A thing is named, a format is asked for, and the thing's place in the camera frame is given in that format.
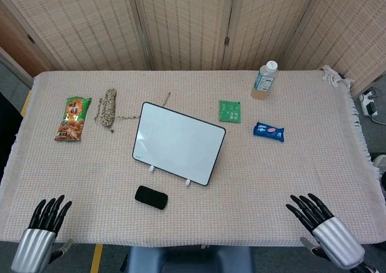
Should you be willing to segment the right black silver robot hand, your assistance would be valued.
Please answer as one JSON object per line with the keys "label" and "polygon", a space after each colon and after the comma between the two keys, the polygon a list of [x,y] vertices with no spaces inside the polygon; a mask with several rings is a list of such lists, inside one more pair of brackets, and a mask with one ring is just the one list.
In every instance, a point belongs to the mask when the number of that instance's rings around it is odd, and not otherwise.
{"label": "right black silver robot hand", "polygon": [[297,207],[287,204],[300,223],[310,232],[318,245],[301,237],[302,245],[313,255],[330,261],[343,270],[358,272],[364,265],[365,249],[346,225],[312,193],[307,196],[291,195]]}

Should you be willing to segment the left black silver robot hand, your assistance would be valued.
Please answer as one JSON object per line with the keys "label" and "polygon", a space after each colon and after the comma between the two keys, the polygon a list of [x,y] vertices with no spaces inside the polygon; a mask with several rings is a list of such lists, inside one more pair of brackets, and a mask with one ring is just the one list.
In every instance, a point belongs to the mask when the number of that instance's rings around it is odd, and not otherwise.
{"label": "left black silver robot hand", "polygon": [[62,205],[64,198],[64,195],[60,195],[39,202],[14,255],[11,264],[13,272],[44,272],[49,264],[65,255],[74,244],[72,239],[68,239],[60,248],[53,248],[72,205],[72,201]]}

